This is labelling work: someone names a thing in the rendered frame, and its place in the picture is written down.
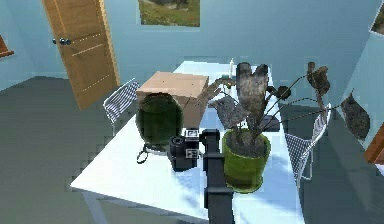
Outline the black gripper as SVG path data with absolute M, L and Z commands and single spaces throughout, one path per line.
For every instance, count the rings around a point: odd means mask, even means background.
M 196 137 L 173 136 L 169 141 L 169 150 L 148 150 L 144 144 L 136 157 L 138 164 L 143 164 L 150 156 L 168 156 L 172 169 L 175 172 L 183 172 L 197 166 L 198 139 Z

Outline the white dining table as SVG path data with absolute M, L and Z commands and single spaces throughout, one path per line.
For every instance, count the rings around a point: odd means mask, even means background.
M 80 190 L 96 224 L 112 224 L 101 209 L 111 202 L 190 224 L 305 224 L 289 161 L 284 132 L 267 132 L 271 154 L 262 186 L 253 193 L 233 195 L 231 209 L 204 207 L 206 174 L 203 161 L 185 172 L 172 170 L 167 156 L 151 153 L 139 164 L 136 156 L 144 142 L 136 122 L 113 137 L 71 183 Z

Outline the dark green jar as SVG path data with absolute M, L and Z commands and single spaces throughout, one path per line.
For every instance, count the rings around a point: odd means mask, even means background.
M 170 138 L 182 132 L 182 108 L 170 94 L 149 94 L 139 104 L 136 126 L 150 149 L 165 151 Z

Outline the white mesh chair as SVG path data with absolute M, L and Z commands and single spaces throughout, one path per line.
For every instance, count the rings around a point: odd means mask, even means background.
M 123 112 L 137 99 L 137 89 L 139 83 L 132 78 L 117 90 L 115 90 L 103 102 L 103 108 L 106 116 L 112 126 L 112 135 L 116 134 L 115 124 Z
M 325 114 L 320 114 L 315 119 L 310 139 L 285 134 L 297 189 L 300 189 L 302 180 L 310 181 L 313 177 L 314 148 L 328 127 L 332 113 L 331 104 L 328 103 L 325 109 Z

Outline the brown cardboard box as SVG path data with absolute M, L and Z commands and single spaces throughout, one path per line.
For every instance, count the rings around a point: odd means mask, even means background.
M 209 77 L 204 75 L 157 71 L 137 90 L 138 102 L 151 93 L 168 93 L 183 109 L 184 128 L 198 128 L 207 103 L 197 98 L 208 86 Z

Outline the house plant in green pot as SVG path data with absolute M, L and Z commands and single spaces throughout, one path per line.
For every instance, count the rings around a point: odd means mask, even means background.
M 271 141 L 260 128 L 263 117 L 271 110 L 271 98 L 286 100 L 291 95 L 289 86 L 274 87 L 269 84 L 269 67 L 261 64 L 253 68 L 247 62 L 236 66 L 235 76 L 218 78 L 203 89 L 198 96 L 217 111 L 226 132 L 222 140 L 224 175 L 226 185 L 239 193 L 252 193 L 263 184 L 263 172 L 267 164 Z M 314 101 L 319 109 L 316 118 L 325 114 L 322 97 L 330 89 L 328 68 L 308 64 L 303 76 L 315 90 Z

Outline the brown wooden room door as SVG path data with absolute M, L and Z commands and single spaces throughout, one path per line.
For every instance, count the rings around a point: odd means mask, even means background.
M 75 100 L 84 110 L 120 85 L 105 0 L 41 0 Z

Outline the small dark flat object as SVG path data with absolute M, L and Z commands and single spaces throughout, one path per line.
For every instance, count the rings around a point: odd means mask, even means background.
M 260 128 L 264 132 L 279 132 L 280 121 L 272 115 L 265 115 L 261 121 Z

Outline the framed landscape picture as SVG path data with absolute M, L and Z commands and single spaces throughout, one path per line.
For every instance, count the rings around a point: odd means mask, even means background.
M 200 0 L 138 0 L 142 25 L 200 26 Z

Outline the brown wooden shelf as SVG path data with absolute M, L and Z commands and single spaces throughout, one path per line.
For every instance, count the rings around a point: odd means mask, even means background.
M 13 50 L 9 50 L 4 39 L 0 35 L 0 58 L 11 56 L 14 54 Z

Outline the brown wooden cupboard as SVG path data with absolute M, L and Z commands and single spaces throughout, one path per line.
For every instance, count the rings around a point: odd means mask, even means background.
M 364 158 L 368 163 L 384 165 L 384 122 L 364 152 Z

